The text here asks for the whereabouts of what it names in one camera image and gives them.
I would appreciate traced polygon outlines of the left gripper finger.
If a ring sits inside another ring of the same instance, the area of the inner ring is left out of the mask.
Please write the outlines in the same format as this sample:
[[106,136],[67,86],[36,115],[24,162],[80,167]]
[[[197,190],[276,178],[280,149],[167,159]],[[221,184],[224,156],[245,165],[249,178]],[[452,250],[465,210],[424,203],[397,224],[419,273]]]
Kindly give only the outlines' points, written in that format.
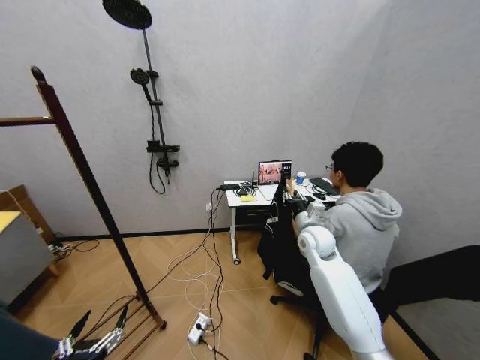
[[111,353],[113,349],[120,343],[124,332],[127,312],[128,305],[126,304],[122,308],[121,314],[117,319],[114,329],[109,331],[91,347],[92,353]]
[[74,324],[73,328],[70,330],[70,333],[58,342],[58,356],[71,356],[74,353],[74,344],[76,343],[78,336],[85,327],[91,312],[91,310],[88,310],[82,316],[82,318]]

